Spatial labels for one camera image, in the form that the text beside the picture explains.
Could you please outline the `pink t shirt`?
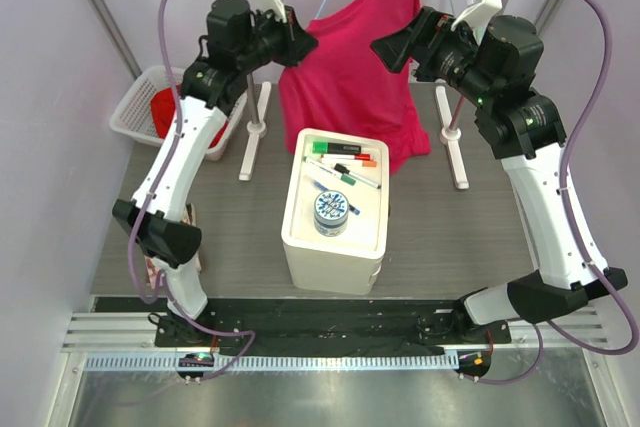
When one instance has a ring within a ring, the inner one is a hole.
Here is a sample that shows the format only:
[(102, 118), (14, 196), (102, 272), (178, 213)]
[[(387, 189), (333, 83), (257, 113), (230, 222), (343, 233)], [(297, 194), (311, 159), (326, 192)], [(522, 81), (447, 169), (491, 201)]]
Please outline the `pink t shirt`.
[(285, 146), (295, 150), (305, 128), (365, 137), (385, 143), (390, 170), (428, 155), (431, 142), (409, 88), (409, 70), (389, 72), (372, 41), (406, 27), (421, 0), (353, 0), (310, 22), (317, 47), (278, 81)]

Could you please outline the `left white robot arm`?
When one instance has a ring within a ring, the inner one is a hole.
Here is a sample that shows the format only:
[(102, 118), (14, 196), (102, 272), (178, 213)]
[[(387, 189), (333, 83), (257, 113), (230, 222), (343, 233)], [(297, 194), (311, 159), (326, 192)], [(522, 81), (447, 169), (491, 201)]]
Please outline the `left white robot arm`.
[(192, 183), (206, 150), (248, 93), (249, 75), (270, 63), (297, 66), (318, 45), (289, 5), (253, 10), (247, 0), (216, 0), (206, 26), (182, 79), (167, 77), (174, 116), (146, 179), (112, 209), (129, 236), (127, 256), (141, 251), (158, 263), (152, 292), (141, 299), (150, 304), (166, 292), (170, 312), (180, 318), (178, 333), (193, 346), (211, 338), (213, 322), (203, 315), (208, 299), (195, 265), (202, 232), (183, 220)]

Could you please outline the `red t shirt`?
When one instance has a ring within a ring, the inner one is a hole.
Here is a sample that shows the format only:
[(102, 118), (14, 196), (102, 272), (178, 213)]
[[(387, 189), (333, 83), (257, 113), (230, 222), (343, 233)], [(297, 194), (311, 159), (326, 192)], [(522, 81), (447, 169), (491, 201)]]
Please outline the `red t shirt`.
[(150, 101), (150, 109), (156, 134), (160, 139), (164, 139), (175, 114), (171, 89), (165, 88), (156, 93)]

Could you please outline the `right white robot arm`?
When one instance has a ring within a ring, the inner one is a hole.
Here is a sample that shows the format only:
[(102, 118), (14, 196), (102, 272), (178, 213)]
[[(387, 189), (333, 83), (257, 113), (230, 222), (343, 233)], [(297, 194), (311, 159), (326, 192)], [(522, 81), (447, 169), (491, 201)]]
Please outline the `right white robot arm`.
[(489, 324), (512, 318), (552, 321), (627, 286), (625, 271), (593, 242), (580, 206), (572, 220), (566, 216), (563, 200), (576, 197), (561, 168), (567, 134), (556, 105), (531, 86), (544, 50), (531, 22), (496, 16), (476, 40), (466, 22), (423, 7), (371, 48), (388, 71), (415, 61), (418, 81), (442, 80), (475, 107), (478, 131), (520, 203), (535, 270), (458, 299), (451, 318), (457, 338), (475, 341)]

